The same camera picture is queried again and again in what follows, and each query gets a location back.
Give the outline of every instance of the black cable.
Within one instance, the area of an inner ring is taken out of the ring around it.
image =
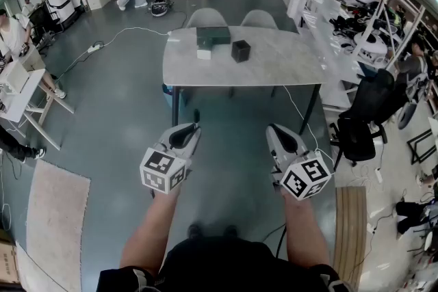
[[[7,152],[5,152],[5,155],[6,155],[6,157],[9,159],[9,162],[11,163],[11,166],[12,166],[12,173],[14,173],[14,178],[15,178],[15,180],[18,180],[18,179],[21,177],[21,164],[19,164],[19,166],[20,166],[20,175],[19,175],[18,178],[17,178],[16,175],[15,175],[14,163],[12,162],[11,158],[9,158]]]
[[[270,235],[272,235],[272,234],[275,233],[276,231],[280,230],[282,227],[284,227],[284,225],[286,225],[286,223],[284,223],[283,225],[281,225],[281,226],[279,226],[278,228],[276,228],[276,229],[274,229],[273,231],[271,231],[269,234],[267,234],[267,235],[265,236],[265,238],[264,238],[263,240],[261,240],[261,242],[266,241]]]
[[[276,248],[275,258],[279,257],[281,244],[283,242],[283,238],[284,238],[285,235],[286,235],[286,226],[285,226],[285,228],[283,230],[283,234],[281,234],[281,238],[280,238],[280,241],[279,241],[279,246]]]
[[[356,264],[356,265],[353,267],[352,271],[350,272],[350,275],[348,275],[348,279],[347,279],[347,281],[350,280],[351,274],[353,274],[354,270],[355,270],[358,266],[360,266],[360,265],[365,261],[365,259],[370,255],[370,253],[371,253],[371,251],[372,251],[372,240],[373,240],[374,236],[376,235],[376,231],[377,231],[378,223],[379,223],[382,219],[389,218],[389,217],[392,217],[392,213],[389,214],[389,215],[386,215],[385,217],[380,217],[380,218],[377,219],[376,227],[374,228],[373,233],[372,233],[372,236],[371,236],[371,241],[370,241],[370,251],[366,254],[366,256],[363,257],[363,259],[362,259],[362,261],[361,261],[360,263]]]

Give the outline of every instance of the black table leg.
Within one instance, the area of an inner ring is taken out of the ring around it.
[[[310,98],[309,106],[307,107],[306,115],[304,117],[304,120],[302,121],[301,129],[300,129],[300,135],[302,135],[302,132],[306,129],[307,123],[309,122],[309,118],[312,115],[313,106],[315,106],[316,98],[318,97],[318,94],[320,93],[321,84],[315,84],[313,87],[312,97]]]
[[[179,87],[172,88],[172,127],[178,125]]]

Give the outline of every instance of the table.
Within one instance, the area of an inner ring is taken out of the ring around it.
[[[211,60],[196,55],[196,28],[177,29],[164,50],[163,80],[173,87],[172,125],[178,124],[180,87],[259,87],[313,85],[302,122],[304,131],[313,111],[325,74],[318,59],[299,34],[259,27],[229,27],[231,41],[245,40],[250,57],[237,64],[231,45],[216,45]]]
[[[9,105],[8,112],[7,113],[0,113],[0,117],[9,120],[10,122],[20,122],[20,119],[22,116],[26,117],[26,119],[31,122],[31,124],[35,127],[37,131],[41,133],[43,137],[47,139],[48,142],[50,142],[57,150],[61,149],[61,146],[59,146],[50,136],[47,134],[44,129],[42,128],[42,123],[44,122],[44,119],[46,118],[47,112],[50,109],[50,106],[53,101],[56,101],[59,103],[63,108],[67,109],[72,114],[75,112],[75,110],[70,106],[67,105],[63,100],[58,98],[52,91],[50,91],[49,88],[46,87],[46,85],[41,82],[42,76],[46,70],[35,70],[33,72],[29,72],[29,79],[27,80],[25,86],[21,90],[20,94],[17,95],[8,95],[5,100],[5,105]],[[37,87],[40,87],[44,92],[49,95],[49,100],[47,101],[46,106],[44,109],[37,108],[30,104],[30,99],[32,95],[34,95],[34,92]],[[41,114],[41,117],[39,121],[37,122],[34,120],[28,112],[34,112],[37,114]],[[14,126],[12,123],[11,125],[14,127],[16,131],[18,131],[23,137],[26,137],[26,135],[20,131],[16,126]]]

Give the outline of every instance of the wooden mat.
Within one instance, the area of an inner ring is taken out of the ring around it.
[[[362,275],[367,238],[365,187],[336,189],[336,244],[334,268],[356,290]]]

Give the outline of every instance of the cardboard box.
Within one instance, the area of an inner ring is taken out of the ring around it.
[[[0,242],[0,282],[20,283],[16,264],[16,248],[12,243]]]

